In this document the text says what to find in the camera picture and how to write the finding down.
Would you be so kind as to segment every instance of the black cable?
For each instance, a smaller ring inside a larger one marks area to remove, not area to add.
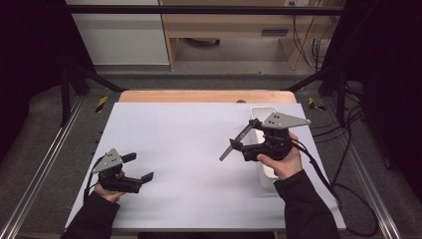
[[[303,152],[307,155],[307,157],[310,159],[310,164],[314,167],[317,176],[323,183],[323,185],[328,189],[328,191],[331,193],[331,195],[335,198],[337,201],[338,208],[341,209],[341,200],[338,197],[337,193],[333,190],[331,184],[326,180],[326,178],[323,176],[322,171],[320,170],[319,166],[317,165],[317,161],[313,158],[313,156],[310,154],[310,152],[307,150],[307,148],[298,140],[292,139],[292,146]]]
[[[336,139],[336,138],[338,138],[338,137],[342,136],[342,135],[343,135],[346,131],[347,131],[347,129],[345,129],[345,130],[344,130],[343,132],[341,132],[339,135],[336,135],[336,136],[334,136],[334,137],[332,137],[332,138],[329,138],[329,139],[326,139],[326,140],[316,141],[316,143],[323,143],[323,142],[328,142],[328,141],[334,140],[334,139]]]
[[[292,18],[293,18],[293,42],[295,43],[295,46],[298,49],[299,53],[305,59],[306,56],[305,56],[304,46],[301,43],[301,39],[299,38],[299,34],[298,34],[297,29],[296,29],[296,15],[292,15]]]
[[[349,119],[350,119],[351,112],[354,111],[354,110],[356,110],[357,108],[359,108],[359,106],[353,108],[349,112],[349,114],[348,114]],[[349,124],[348,124],[348,130],[350,130],[350,122],[351,122],[351,120],[348,120],[348,122],[349,122]],[[378,232],[378,229],[379,229],[378,228],[378,222],[379,222],[379,220],[378,220],[378,218],[376,216],[375,211],[371,208],[371,206],[360,195],[358,195],[352,189],[350,189],[350,188],[348,188],[348,187],[346,187],[346,186],[344,186],[342,184],[336,183],[336,182],[329,183],[325,179],[325,177],[322,175],[322,172],[320,171],[320,168],[317,165],[317,161],[313,158],[313,156],[308,152],[307,148],[301,142],[299,142],[298,140],[292,139],[292,146],[294,146],[295,148],[297,148],[298,150],[300,150],[301,152],[303,152],[304,154],[306,154],[307,157],[310,159],[310,164],[314,167],[314,169],[316,171],[316,174],[318,175],[319,179],[322,181],[322,183],[325,185],[325,187],[328,189],[328,191],[332,194],[332,196],[337,201],[337,205],[338,205],[338,209],[339,210],[342,209],[342,205],[341,205],[341,199],[339,198],[338,194],[334,191],[334,187],[335,186],[341,187],[341,188],[349,191],[350,193],[352,193],[355,197],[357,197],[369,209],[370,213],[372,214],[372,217],[374,218],[374,223],[375,223],[375,227],[372,230],[372,232],[367,233],[367,234],[360,233],[360,232],[357,232],[357,231],[354,231],[354,230],[350,229],[347,226],[346,226],[346,230],[349,231],[350,233],[353,233],[354,235],[357,235],[357,236],[360,236],[360,237],[372,237],[372,236],[374,236]]]
[[[93,166],[93,169],[100,163],[100,161],[103,159],[103,156],[102,157],[100,157],[97,161],[96,161],[96,163],[94,164],[94,166]],[[92,186],[90,186],[91,185],[91,180],[93,179],[93,169],[91,170],[91,172],[90,172],[90,177],[88,178],[88,182],[87,182],[87,187],[85,188],[85,190],[84,190],[84,203],[87,201],[87,199],[88,199],[88,197],[90,196],[90,190],[91,190],[91,188],[93,188],[95,185],[97,185],[98,183],[96,183],[96,184],[94,184],[94,185],[92,185]]]
[[[369,212],[371,213],[371,215],[372,215],[372,217],[374,219],[375,226],[374,226],[374,229],[372,230],[372,232],[370,232],[370,233],[364,234],[364,233],[356,232],[356,231],[350,229],[347,226],[345,227],[345,229],[347,231],[349,231],[349,232],[357,235],[357,236],[360,236],[360,237],[373,237],[378,232],[378,230],[379,230],[379,227],[378,227],[379,220],[378,220],[378,217],[376,216],[375,211],[372,209],[372,207],[369,205],[369,203],[367,203],[365,201],[365,199],[363,199],[359,194],[357,194],[355,191],[353,191],[349,187],[346,187],[346,186],[344,186],[342,184],[339,184],[339,183],[335,183],[332,186],[341,187],[341,188],[347,190],[348,192],[350,192],[351,194],[353,194],[355,197],[357,197],[369,209]]]
[[[312,43],[312,53],[313,53],[313,58],[316,62],[318,63],[323,63],[323,59],[325,58],[325,56],[320,56],[319,52],[320,52],[320,45],[322,45],[322,43],[320,42],[320,39],[313,39],[313,43]]]
[[[331,123],[329,123],[329,124],[326,124],[326,125],[323,125],[323,126],[312,126],[312,127],[310,127],[310,129],[316,129],[316,128],[324,128],[324,127],[328,127],[328,126],[330,126],[330,125],[332,125],[332,124],[335,124],[335,123],[337,123],[337,122],[338,122],[338,120],[333,121],[333,122],[331,122]]]
[[[360,108],[360,106],[357,106],[357,107],[354,107],[353,109],[351,109],[351,110],[350,110],[350,112],[348,112],[348,116],[347,116],[347,117],[348,117],[348,118],[350,118],[351,113],[352,113],[354,110],[358,109],[358,108]],[[347,132],[348,132],[348,140],[347,140],[347,144],[346,144],[346,146],[345,146],[345,149],[344,149],[343,155],[342,155],[342,157],[341,157],[340,164],[339,164],[339,166],[338,166],[338,168],[337,168],[337,171],[336,171],[336,173],[335,173],[334,180],[332,181],[332,184],[335,184],[335,183],[336,183],[336,181],[337,181],[337,179],[338,179],[338,175],[340,174],[340,171],[341,171],[342,165],[344,164],[344,161],[345,161],[345,156],[347,155],[348,148],[350,147],[350,142],[351,142],[351,129],[350,129],[350,121],[349,121],[349,120],[346,122],[346,128],[347,128]]]
[[[350,119],[347,119],[346,122],[349,122],[349,123],[355,122],[360,117],[360,114],[361,113],[362,113],[362,111],[359,111],[358,113],[356,113],[355,115],[353,115],[352,117],[350,117]],[[319,133],[319,134],[315,134],[315,135],[313,135],[313,137],[319,137],[319,136],[323,136],[323,135],[329,134],[330,132],[333,132],[333,131],[335,131],[336,129],[339,129],[339,128],[341,128],[341,125],[338,125],[338,126],[332,128],[332,129],[328,130],[328,131],[325,131],[325,132],[322,132],[322,133]]]
[[[319,56],[319,46],[316,45],[316,56],[314,56],[314,60],[316,61],[316,71],[318,69],[317,63],[318,63],[318,56]]]

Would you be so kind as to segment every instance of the white object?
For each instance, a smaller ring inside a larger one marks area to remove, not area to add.
[[[69,5],[158,5],[156,0],[66,0]],[[168,65],[159,14],[73,14],[94,65]]]
[[[258,119],[259,121],[264,121],[270,114],[275,113],[276,111],[277,109],[273,107],[252,108],[251,119]],[[252,144],[264,142],[264,133],[262,131],[252,129],[249,134],[251,136]],[[279,177],[274,174],[274,170],[271,167],[264,165],[262,162],[256,162],[255,164],[257,166],[261,186],[275,191],[276,188],[274,187],[273,182]]]
[[[286,227],[285,203],[259,183],[256,166],[233,150],[221,153],[229,138],[245,127],[253,107],[268,104],[117,103],[109,116],[95,161],[116,148],[137,159],[123,165],[125,175],[154,179],[139,193],[123,196],[112,227],[129,231],[275,231]],[[278,112],[305,118],[299,104],[273,104]],[[292,128],[324,174],[308,126]],[[250,138],[244,138],[250,144]],[[335,199],[321,183],[309,159],[302,155],[317,193],[331,210],[337,227],[344,229]],[[83,205],[89,173],[81,185],[68,223]]]

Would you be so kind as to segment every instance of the white box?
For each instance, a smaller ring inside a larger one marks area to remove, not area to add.
[[[252,120],[258,119],[259,121],[264,121],[267,119],[267,117],[270,114],[276,113],[276,112],[277,112],[277,109],[272,108],[272,107],[252,108],[251,119]],[[249,135],[251,136],[252,144],[264,142],[264,133],[261,130],[252,129]],[[274,170],[271,167],[264,165],[260,161],[256,162],[256,165],[257,165],[258,175],[260,177],[260,184],[264,188],[276,190],[273,182],[279,179],[279,177],[274,173]]]

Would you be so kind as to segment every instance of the metal bar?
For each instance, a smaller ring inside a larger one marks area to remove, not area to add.
[[[327,105],[327,109],[331,114],[331,117],[335,119],[335,113],[332,100],[325,101]],[[344,147],[347,144],[348,134],[345,133],[341,136],[342,143]],[[360,160],[359,154],[356,151],[353,143],[350,144],[349,147],[349,156],[350,156],[350,163],[353,168],[354,173],[356,174],[357,179],[359,180],[360,186],[363,190],[363,193],[368,200],[369,205],[375,211],[376,216],[379,220],[379,228],[381,229],[384,237],[387,239],[400,239],[400,233],[391,218],[390,213],[388,212],[387,207],[384,204],[381,196],[379,195],[376,186],[374,185],[372,179],[370,178],[368,172],[366,171],[362,161]]]
[[[284,90],[281,89],[280,91],[288,91],[295,93],[312,82],[325,79],[328,75],[332,74],[332,71],[334,71],[336,67],[338,67],[336,63],[329,64],[326,68],[323,68],[320,71],[306,77],[304,80],[294,84],[293,86]]]
[[[229,15],[314,15],[344,16],[359,13],[343,7],[261,7],[261,6],[146,6],[146,5],[68,5],[46,6],[49,10],[76,14],[229,14]]]
[[[82,68],[81,66],[78,66],[77,64],[73,64],[72,67],[74,69],[76,69],[80,74],[84,75],[85,77],[90,78],[91,80],[94,80],[94,81],[100,83],[101,85],[109,88],[110,90],[112,90],[114,92],[121,93],[121,92],[127,91],[127,89],[120,88],[120,87],[116,86],[115,84],[112,84],[112,83],[108,82],[107,80],[99,77],[99,75],[97,75],[97,73],[90,72],[90,71]]]
[[[74,103],[72,108],[73,113],[69,118],[68,123],[65,126],[60,127],[53,143],[51,144],[43,161],[38,167],[38,170],[28,185],[24,195],[22,196],[12,215],[9,217],[5,226],[0,231],[0,238],[12,239],[15,238],[18,234],[20,227],[28,215],[32,204],[34,203],[41,187],[43,186],[43,183],[77,118],[84,99],[85,97],[77,97],[77,101]]]
[[[62,92],[62,123],[60,126],[64,126],[71,116],[71,97],[69,92],[69,80],[66,67],[64,67],[62,71],[60,90]]]
[[[336,107],[336,115],[337,120],[342,127],[345,126],[344,121],[344,103],[345,103],[345,69],[341,69],[339,72],[339,80],[337,80],[337,107]]]

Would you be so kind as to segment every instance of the white cabinet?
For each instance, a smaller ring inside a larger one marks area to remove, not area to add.
[[[67,0],[68,5],[158,5],[156,0]],[[159,14],[74,14],[94,65],[169,65]]]

